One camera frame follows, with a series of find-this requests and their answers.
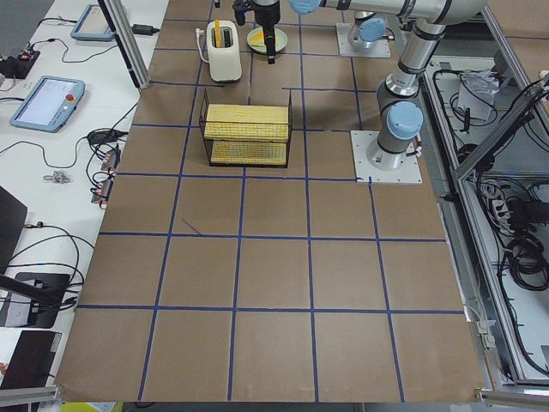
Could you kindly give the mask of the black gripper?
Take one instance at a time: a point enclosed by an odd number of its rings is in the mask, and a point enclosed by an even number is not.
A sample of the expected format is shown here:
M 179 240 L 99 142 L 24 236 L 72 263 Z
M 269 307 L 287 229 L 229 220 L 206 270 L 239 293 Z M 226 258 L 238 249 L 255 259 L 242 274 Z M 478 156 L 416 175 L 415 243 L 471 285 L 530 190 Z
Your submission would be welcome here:
M 263 29 L 268 64 L 275 63 L 275 26 L 281 19 L 279 0 L 251 0 L 256 23 Z M 250 10 L 248 0 L 235 0 L 232 4 L 235 21 L 239 26 L 245 24 L 245 14 Z

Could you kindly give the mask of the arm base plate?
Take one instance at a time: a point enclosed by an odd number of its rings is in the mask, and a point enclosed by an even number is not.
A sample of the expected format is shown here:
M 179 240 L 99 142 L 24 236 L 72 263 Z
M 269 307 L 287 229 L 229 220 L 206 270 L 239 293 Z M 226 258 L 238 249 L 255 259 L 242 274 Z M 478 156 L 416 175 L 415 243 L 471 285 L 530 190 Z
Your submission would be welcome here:
M 385 185 L 421 185 L 418 157 L 410 143 L 405 152 L 390 154 L 382 150 L 377 141 L 376 130 L 352 130 L 355 179 L 358 183 Z
M 389 41 L 384 38 L 364 41 L 353 23 L 337 23 L 335 26 L 339 55 L 357 58 L 389 58 Z

